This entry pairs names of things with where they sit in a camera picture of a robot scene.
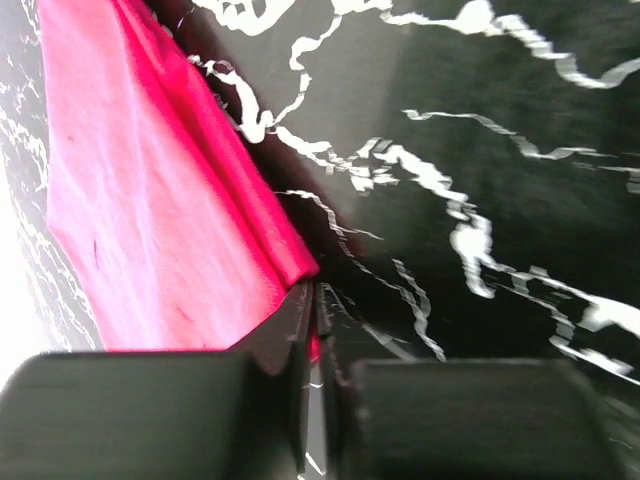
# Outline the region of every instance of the red cloth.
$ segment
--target red cloth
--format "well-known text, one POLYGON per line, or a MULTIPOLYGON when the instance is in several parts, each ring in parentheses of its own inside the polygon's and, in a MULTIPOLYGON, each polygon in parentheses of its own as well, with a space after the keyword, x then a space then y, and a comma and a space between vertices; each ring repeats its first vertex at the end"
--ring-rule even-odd
POLYGON ((140 0, 39 0, 39 14, 47 222, 105 347, 229 347, 315 262, 140 0))

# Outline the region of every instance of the black marble surface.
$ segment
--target black marble surface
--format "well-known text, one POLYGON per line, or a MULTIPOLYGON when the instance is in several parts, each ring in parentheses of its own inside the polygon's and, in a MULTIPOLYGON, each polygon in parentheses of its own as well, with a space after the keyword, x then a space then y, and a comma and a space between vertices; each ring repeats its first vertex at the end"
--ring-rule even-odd
MULTIPOLYGON (((569 355, 640 478, 640 5, 147 3, 353 328, 407 359, 569 355)), ((46 231, 34 0, 3 2, 0 39, 0 151, 38 339, 19 354, 100 349, 46 231)))

